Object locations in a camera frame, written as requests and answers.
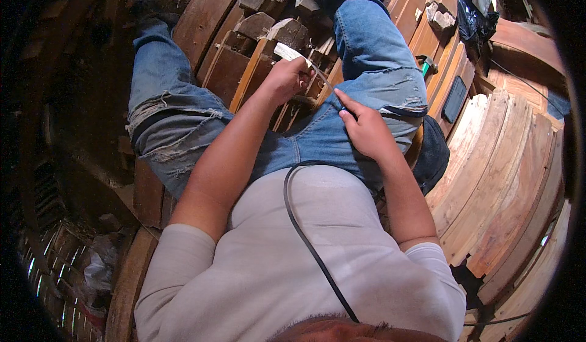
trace person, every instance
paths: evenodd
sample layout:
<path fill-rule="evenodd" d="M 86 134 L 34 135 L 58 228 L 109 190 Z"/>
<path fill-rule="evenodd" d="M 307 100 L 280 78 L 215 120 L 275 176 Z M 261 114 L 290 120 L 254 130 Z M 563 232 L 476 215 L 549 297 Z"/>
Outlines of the person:
<path fill-rule="evenodd" d="M 378 0 L 318 0 L 344 82 L 289 132 L 275 109 L 311 72 L 277 62 L 233 115 L 191 82 L 172 22 L 143 15 L 128 132 L 179 199 L 136 303 L 141 341 L 455 341 L 465 297 L 403 154 L 427 111 L 421 70 Z M 285 208 L 355 313 L 346 312 Z M 372 191 L 385 188 L 390 236 Z"/>

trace ripped jeans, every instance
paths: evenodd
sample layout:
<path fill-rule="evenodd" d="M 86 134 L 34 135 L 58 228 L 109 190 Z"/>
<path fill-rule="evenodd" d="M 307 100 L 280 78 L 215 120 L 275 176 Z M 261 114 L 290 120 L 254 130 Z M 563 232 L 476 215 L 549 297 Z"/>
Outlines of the ripped jeans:
<path fill-rule="evenodd" d="M 337 87 L 377 109 L 403 153 L 427 112 L 425 82 L 403 37 L 378 0 L 319 0 L 334 22 L 344 82 Z M 151 18 L 134 41 L 128 133 L 140 159 L 179 198 L 191 170 L 233 114 L 192 83 L 189 61 L 168 26 Z M 351 144 L 332 94 L 285 134 L 267 132 L 250 183 L 304 160 L 347 170 L 371 190 L 382 187 L 378 165 Z"/>

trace finger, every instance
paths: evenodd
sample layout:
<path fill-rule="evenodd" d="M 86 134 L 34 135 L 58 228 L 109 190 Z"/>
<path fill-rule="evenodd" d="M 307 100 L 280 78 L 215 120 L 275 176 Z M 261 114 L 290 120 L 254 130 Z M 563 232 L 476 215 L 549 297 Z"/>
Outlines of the finger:
<path fill-rule="evenodd" d="M 303 72 L 304 74 L 309 73 L 309 67 L 307 66 L 305 57 L 297 57 L 296 59 L 291 60 L 289 66 L 295 72 Z"/>
<path fill-rule="evenodd" d="M 346 126 L 346 130 L 350 133 L 354 128 L 358 126 L 356 119 L 350 114 L 349 111 L 339 111 L 338 115 L 344 121 L 344 126 Z"/>
<path fill-rule="evenodd" d="M 340 98 L 340 101 L 342 102 L 342 104 L 344 104 L 344 106 L 353 111 L 354 113 L 356 113 L 357 116 L 360 116 L 360 114 L 367 109 L 366 106 L 358 103 L 357 101 L 355 101 L 354 99 L 352 99 L 351 97 L 349 97 L 345 92 L 341 91 L 338 88 L 333 89 L 334 92 L 336 93 L 336 95 Z"/>

